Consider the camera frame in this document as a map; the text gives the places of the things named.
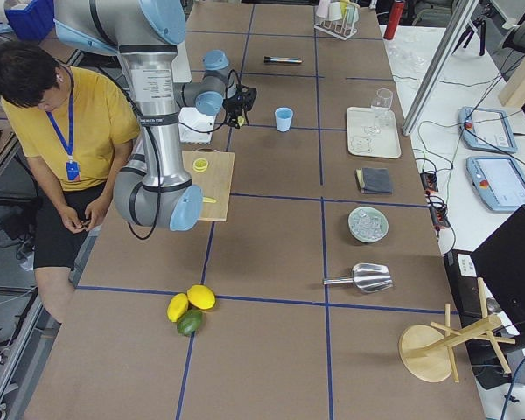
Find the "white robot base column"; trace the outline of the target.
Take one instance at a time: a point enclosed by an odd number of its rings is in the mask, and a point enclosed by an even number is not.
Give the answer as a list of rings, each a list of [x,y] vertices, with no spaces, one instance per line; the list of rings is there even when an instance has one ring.
[[[171,63],[173,82],[177,86],[176,101],[179,107],[178,128],[180,141],[189,144],[209,144],[214,131],[215,117],[197,110],[196,96],[183,93],[192,81],[192,73],[184,42],[177,45],[177,56]]]

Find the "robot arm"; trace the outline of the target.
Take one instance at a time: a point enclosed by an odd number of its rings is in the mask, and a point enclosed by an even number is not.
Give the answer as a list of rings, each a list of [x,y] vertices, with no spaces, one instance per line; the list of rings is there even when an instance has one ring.
[[[185,169],[179,108],[225,114],[240,128],[256,99],[242,85],[222,50],[203,58],[199,82],[177,83],[172,64],[186,37],[179,1],[57,1],[58,39],[88,53],[115,56],[128,83],[141,133],[135,153],[115,180],[114,203],[129,223],[172,231],[191,229],[200,218],[203,193]]]

